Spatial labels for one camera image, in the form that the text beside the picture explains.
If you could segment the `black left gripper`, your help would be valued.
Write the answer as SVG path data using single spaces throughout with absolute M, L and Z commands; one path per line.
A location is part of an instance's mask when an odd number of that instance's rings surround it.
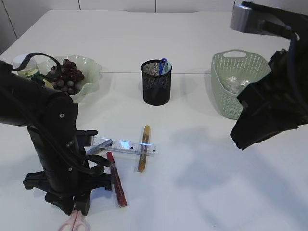
M 24 187 L 47 192 L 45 201 L 68 216 L 73 209 L 86 216 L 92 190 L 111 188 L 111 175 L 104 173 L 104 168 L 110 167 L 111 161 L 104 157 L 70 154 L 68 162 L 58 154 L 39 154 L 38 157 L 43 170 L 28 173 L 23 181 Z

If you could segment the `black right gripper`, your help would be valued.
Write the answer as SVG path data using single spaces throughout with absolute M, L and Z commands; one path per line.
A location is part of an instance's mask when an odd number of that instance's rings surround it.
M 276 52 L 270 72 L 237 97 L 243 110 L 230 136 L 239 149 L 308 122 L 308 53 Z

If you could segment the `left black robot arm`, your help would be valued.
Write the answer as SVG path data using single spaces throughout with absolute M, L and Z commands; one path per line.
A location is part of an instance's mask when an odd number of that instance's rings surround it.
M 77 130 L 78 105 L 66 93 L 15 74 L 12 65 L 0 64 L 0 121 L 26 127 L 42 171 L 26 175 L 28 190 L 46 192 L 45 200 L 70 215 L 76 209 L 87 215 L 93 189 L 112 188 L 105 173 L 110 161 L 85 147 L 94 130 Z

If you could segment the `right black blue robot arm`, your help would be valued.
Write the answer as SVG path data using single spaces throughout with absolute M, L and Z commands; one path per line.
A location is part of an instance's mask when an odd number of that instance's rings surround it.
M 270 72 L 238 95 L 242 112 L 231 131 L 239 149 L 308 122 L 308 18 L 278 8 L 242 2 L 235 5 L 231 29 L 290 41 L 274 53 Z

